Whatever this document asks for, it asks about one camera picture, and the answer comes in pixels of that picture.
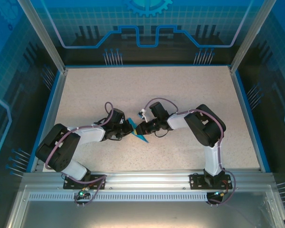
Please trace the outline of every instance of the blue trim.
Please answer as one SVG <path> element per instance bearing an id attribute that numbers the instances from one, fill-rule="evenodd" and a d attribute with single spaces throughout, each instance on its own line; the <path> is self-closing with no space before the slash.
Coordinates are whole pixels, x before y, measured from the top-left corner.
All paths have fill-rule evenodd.
<path id="1" fill-rule="evenodd" d="M 52 104 L 52 101 L 53 101 L 53 97 L 54 97 L 54 93 L 55 93 L 55 90 L 56 90 L 56 87 L 57 87 L 57 84 L 58 84 L 59 76 L 60 76 L 60 71 L 58 71 L 57 74 L 56 74 L 56 78 L 55 78 L 54 84 L 52 86 L 51 93 L 50 93 L 48 101 L 47 101 L 47 106 L 46 106 L 46 109 L 44 110 L 44 114 L 43 114 L 43 117 L 42 117 L 42 120 L 41 120 L 41 124 L 40 124 L 40 127 L 39 127 L 39 131 L 38 131 L 38 134 L 37 134 L 37 137 L 36 137 L 36 140 L 35 140 L 33 151 L 32 151 L 32 154 L 31 154 L 31 156 L 29 158 L 29 163 L 28 163 L 28 166 L 27 166 L 27 172 L 30 172 L 30 170 L 32 169 L 32 166 L 33 166 L 33 163 L 34 163 L 34 159 L 35 159 L 36 149 L 37 149 L 37 147 L 39 146 L 39 143 L 40 143 L 40 139 L 41 139 L 41 136 L 42 136 L 43 128 L 44 128 L 44 125 L 45 125 L 47 117 L 48 117 L 49 108 L 51 107 L 51 104 Z"/>
<path id="2" fill-rule="evenodd" d="M 5 108 L 6 110 L 6 113 L 7 113 L 7 116 L 8 116 L 8 119 L 9 119 L 9 122 L 8 124 L 6 125 L 5 127 L 5 130 L 3 132 L 3 135 L 0 139 L 0 152 L 1 152 L 1 149 L 2 149 L 2 146 L 4 144 L 4 141 L 5 141 L 5 138 L 10 130 L 10 126 L 11 126 L 11 123 L 12 123 L 12 118 L 11 118 L 11 112 L 10 112 L 10 107 L 8 104 L 6 104 L 3 100 L 0 99 L 0 105 Z"/>
<path id="3" fill-rule="evenodd" d="M 118 67 L 214 67 L 214 66 L 230 66 L 229 64 L 213 64 L 213 65 L 194 65 L 194 64 L 158 64 L 158 65 L 66 65 L 66 68 L 118 68 Z"/>
<path id="4" fill-rule="evenodd" d="M 248 112 L 248 117 L 249 117 L 250 122 L 251 122 L 252 130 L 253 130 L 253 133 L 255 134 L 256 143 L 257 143 L 258 149 L 260 151 L 260 155 L 261 155 L 261 161 L 260 162 L 263 163 L 263 166 L 264 166 L 264 169 L 265 169 L 266 172 L 271 172 L 270 168 L 269 168 L 269 164 L 268 164 L 267 158 L 266 158 L 266 155 L 265 155 L 265 151 L 264 151 L 264 148 L 263 148 L 263 145 L 262 145 L 262 142 L 261 142 L 260 135 L 258 134 L 258 131 L 257 131 L 256 122 L 255 122 L 255 120 L 253 118 L 252 111 L 250 109 L 249 102 L 248 102 L 248 99 L 247 99 L 247 96 L 246 96 L 246 93 L 245 93 L 245 90 L 244 90 L 244 87 L 243 87 L 242 80 L 241 80 L 240 75 L 238 73 L 238 70 L 236 70 L 236 77 L 237 77 L 239 89 L 240 89 L 240 91 L 242 93 L 243 100 L 244 100 L 244 103 L 245 103 L 245 106 L 246 106 L 246 109 L 247 109 L 247 112 Z"/>

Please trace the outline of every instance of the enclosure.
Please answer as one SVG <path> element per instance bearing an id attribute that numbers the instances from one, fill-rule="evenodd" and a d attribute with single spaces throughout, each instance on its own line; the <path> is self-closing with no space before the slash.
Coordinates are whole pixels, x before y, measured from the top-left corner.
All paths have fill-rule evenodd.
<path id="1" fill-rule="evenodd" d="M 107 101 L 138 125 L 156 97 L 226 124 L 232 199 L 192 189 L 206 158 L 182 128 L 78 146 L 106 179 L 77 208 L 39 144 L 54 124 L 107 117 Z M 285 227 L 285 0 L 0 1 L 0 227 L 77 226 Z"/>

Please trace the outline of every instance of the wire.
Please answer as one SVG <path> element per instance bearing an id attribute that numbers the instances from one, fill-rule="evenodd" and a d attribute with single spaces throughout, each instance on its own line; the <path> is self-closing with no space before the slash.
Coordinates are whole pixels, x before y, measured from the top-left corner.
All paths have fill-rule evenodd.
<path id="1" fill-rule="evenodd" d="M 109 111 L 108 111 L 107 108 L 106 108 L 106 105 L 107 105 L 108 103 L 109 103 L 109 102 L 106 102 L 106 103 L 105 103 L 104 109 L 105 109 L 106 113 L 109 114 Z"/>
<path id="2" fill-rule="evenodd" d="M 202 113 L 202 114 L 208 116 L 210 119 L 212 119 L 212 120 L 218 125 L 218 128 L 219 128 L 219 130 L 220 130 L 220 138 L 219 138 L 219 141 L 218 141 L 218 162 L 219 162 L 218 165 L 219 165 L 219 168 L 220 168 L 222 171 L 224 171 L 224 172 L 226 172 L 226 173 L 229 173 L 229 174 L 232 176 L 233 182 L 234 182 L 234 186 L 233 186 L 233 190 L 232 190 L 232 192 L 231 192 L 231 195 L 230 195 L 224 202 L 220 203 L 220 205 L 223 205 L 223 204 L 227 203 L 227 202 L 232 198 L 232 196 L 234 195 L 234 192 L 235 192 L 235 190 L 236 190 L 236 187 L 237 187 L 237 181 L 236 181 L 236 177 L 234 176 L 234 174 L 233 174 L 232 172 L 230 172 L 230 171 L 225 170 L 225 169 L 222 167 L 222 164 L 221 164 L 220 144 L 221 144 L 221 142 L 222 142 L 222 140 L 223 140 L 223 137 L 224 137 L 224 131 L 223 131 L 222 126 L 220 125 L 220 123 L 218 122 L 218 120 L 217 120 L 216 118 L 214 118 L 214 117 L 213 117 L 212 115 L 210 115 L 209 113 L 207 113 L 207 112 L 205 112 L 205 111 L 202 111 L 202 110 L 200 110 L 200 109 L 191 109 L 191 110 L 189 110 L 189 111 L 177 113 L 177 115 L 182 115 L 182 114 L 186 114 L 186 113 L 193 113 L 193 112 L 199 112 L 199 113 Z"/>
<path id="3" fill-rule="evenodd" d="M 161 135 L 161 136 L 157 136 L 156 132 L 154 132 L 154 134 L 155 134 L 155 136 L 156 136 L 157 138 L 162 138 L 162 137 L 166 136 L 166 135 L 168 134 L 168 132 L 169 132 L 169 130 L 167 130 L 167 133 L 166 133 L 166 134 Z"/>
<path id="4" fill-rule="evenodd" d="M 175 103 L 173 103 L 172 101 L 170 101 L 170 100 L 168 100 L 168 99 L 166 99 L 166 98 L 162 98 L 162 97 L 156 97 L 156 98 L 151 99 L 151 100 L 146 104 L 146 106 L 144 107 L 144 109 L 147 110 L 147 107 L 149 107 L 148 105 L 149 105 L 152 101 L 154 101 L 154 100 L 164 100 L 164 101 L 168 101 L 169 103 L 171 103 L 172 105 L 174 105 L 174 107 L 176 108 L 176 112 L 179 111 L 179 108 L 176 106 Z"/>
<path id="5" fill-rule="evenodd" d="M 225 180 L 223 180 L 222 182 L 226 185 L 226 193 L 228 193 L 228 182 Z"/>
<path id="6" fill-rule="evenodd" d="M 99 184 L 99 186 L 98 186 L 98 188 L 97 188 L 95 194 L 91 197 L 91 199 L 90 199 L 87 203 L 83 203 L 83 206 L 90 204 L 90 203 L 95 199 L 97 193 L 99 192 L 99 190 L 100 190 L 100 188 L 101 188 L 101 186 L 102 186 L 102 184 L 103 184 L 103 182 L 104 182 L 104 180 L 105 180 L 105 177 L 104 177 L 104 176 L 101 177 L 101 178 L 96 179 L 96 180 L 101 179 L 101 183 Z M 74 203 L 78 204 L 77 196 L 76 196 L 75 199 L 74 199 Z"/>
<path id="7" fill-rule="evenodd" d="M 114 108 L 113 108 L 113 104 L 112 104 L 111 102 L 106 102 L 106 103 L 105 103 L 105 107 L 106 107 L 107 104 L 109 104 L 109 105 L 111 106 L 111 109 L 112 109 L 112 110 L 114 109 Z M 57 148 L 59 147 L 59 145 L 60 145 L 60 144 L 64 141 L 64 139 L 67 138 L 71 133 L 73 133 L 73 132 L 75 132 L 75 131 L 78 131 L 78 130 L 81 130 L 81 129 L 95 128 L 95 127 L 103 126 L 103 125 L 107 124 L 107 123 L 110 121 L 110 119 L 112 118 L 112 116 L 113 116 L 113 112 L 111 112 L 109 118 L 108 118 L 105 122 L 103 122 L 103 123 L 101 123 L 101 124 L 99 124 L 99 125 L 81 126 L 81 127 L 74 128 L 73 130 L 71 130 L 71 131 L 65 133 L 65 134 L 62 136 L 62 138 L 58 141 L 58 143 L 55 145 L 55 147 L 53 148 L 53 150 L 51 151 L 51 153 L 49 154 L 49 156 L 48 156 L 48 158 L 47 158 L 47 160 L 46 160 L 46 163 L 45 163 L 46 169 L 47 169 L 47 170 L 51 170 L 51 168 L 48 166 L 49 161 L 51 160 L 53 154 L 55 153 L 55 151 L 57 150 Z"/>

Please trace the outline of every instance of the blue wall panel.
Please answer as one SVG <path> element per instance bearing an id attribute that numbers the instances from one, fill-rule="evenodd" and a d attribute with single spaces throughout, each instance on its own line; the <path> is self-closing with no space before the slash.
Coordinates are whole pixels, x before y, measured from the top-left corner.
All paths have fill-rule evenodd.
<path id="1" fill-rule="evenodd" d="M 116 49 L 123 64 L 230 64 L 262 2 L 34 0 L 33 5 L 67 65 L 120 65 Z"/>
<path id="2" fill-rule="evenodd" d="M 5 227 L 57 68 L 16 0 L 0 0 L 0 227 Z"/>
<path id="3" fill-rule="evenodd" d="M 285 0 L 277 0 L 239 73 L 271 171 L 285 182 Z"/>

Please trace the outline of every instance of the black mounting bracket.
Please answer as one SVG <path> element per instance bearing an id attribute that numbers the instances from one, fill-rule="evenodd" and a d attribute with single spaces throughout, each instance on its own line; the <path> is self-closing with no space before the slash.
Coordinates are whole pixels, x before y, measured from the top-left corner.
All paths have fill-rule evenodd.
<path id="1" fill-rule="evenodd" d="M 85 179 L 83 181 L 92 181 L 92 180 L 95 180 L 95 179 L 98 179 L 98 178 L 101 178 L 103 177 L 103 175 L 89 175 L 89 179 Z M 99 186 L 99 184 L 101 183 L 102 180 L 99 180 L 95 183 L 93 183 L 93 185 L 91 185 L 89 188 L 91 190 L 96 190 Z M 87 187 L 89 184 L 79 184 L 73 180 L 71 180 L 70 178 L 68 177 L 65 177 L 65 181 L 63 183 L 63 189 L 76 189 L 76 190 L 80 190 L 80 189 L 83 189 L 84 187 Z M 105 180 L 103 181 L 101 187 L 100 187 L 100 190 L 103 190 L 105 189 Z"/>
<path id="2" fill-rule="evenodd" d="M 214 184 L 212 187 L 208 185 L 205 181 L 205 175 L 204 174 L 198 174 L 194 173 L 192 175 L 189 175 L 189 183 L 190 183 L 190 189 L 191 190 L 226 190 L 226 185 L 222 181 L 227 181 L 228 183 L 228 189 L 232 189 L 232 182 L 230 175 L 224 174 L 220 177 L 216 184 Z"/>

